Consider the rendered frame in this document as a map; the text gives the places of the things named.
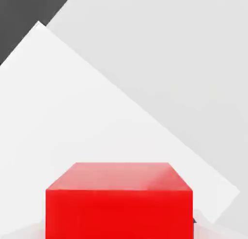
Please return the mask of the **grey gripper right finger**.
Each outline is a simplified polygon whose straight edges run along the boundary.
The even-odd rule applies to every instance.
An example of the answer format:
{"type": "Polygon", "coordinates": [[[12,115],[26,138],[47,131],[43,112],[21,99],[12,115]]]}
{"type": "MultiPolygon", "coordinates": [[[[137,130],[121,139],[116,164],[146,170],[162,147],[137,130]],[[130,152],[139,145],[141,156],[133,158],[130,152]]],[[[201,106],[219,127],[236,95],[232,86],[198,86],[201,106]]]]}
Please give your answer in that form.
{"type": "Polygon", "coordinates": [[[210,223],[199,210],[193,210],[193,218],[194,239],[231,239],[225,229],[210,223]]]}

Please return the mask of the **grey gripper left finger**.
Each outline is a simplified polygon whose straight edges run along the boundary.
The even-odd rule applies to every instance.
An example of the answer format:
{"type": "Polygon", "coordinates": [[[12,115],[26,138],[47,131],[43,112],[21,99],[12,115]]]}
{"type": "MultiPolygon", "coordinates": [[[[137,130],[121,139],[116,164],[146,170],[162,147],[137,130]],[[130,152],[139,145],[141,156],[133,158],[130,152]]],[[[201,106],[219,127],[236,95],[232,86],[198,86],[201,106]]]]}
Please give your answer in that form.
{"type": "Polygon", "coordinates": [[[45,221],[41,220],[21,229],[18,239],[45,239],[45,221]]]}

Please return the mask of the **small red cube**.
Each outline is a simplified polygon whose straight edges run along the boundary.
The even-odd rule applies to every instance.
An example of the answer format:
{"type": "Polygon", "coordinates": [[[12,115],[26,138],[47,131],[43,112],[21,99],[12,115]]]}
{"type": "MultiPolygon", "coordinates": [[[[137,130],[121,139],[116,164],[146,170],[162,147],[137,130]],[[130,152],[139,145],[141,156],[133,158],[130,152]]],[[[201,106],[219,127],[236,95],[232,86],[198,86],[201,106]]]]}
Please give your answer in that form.
{"type": "Polygon", "coordinates": [[[193,239],[193,191],[168,163],[75,163],[46,190],[46,239],[193,239]]]}

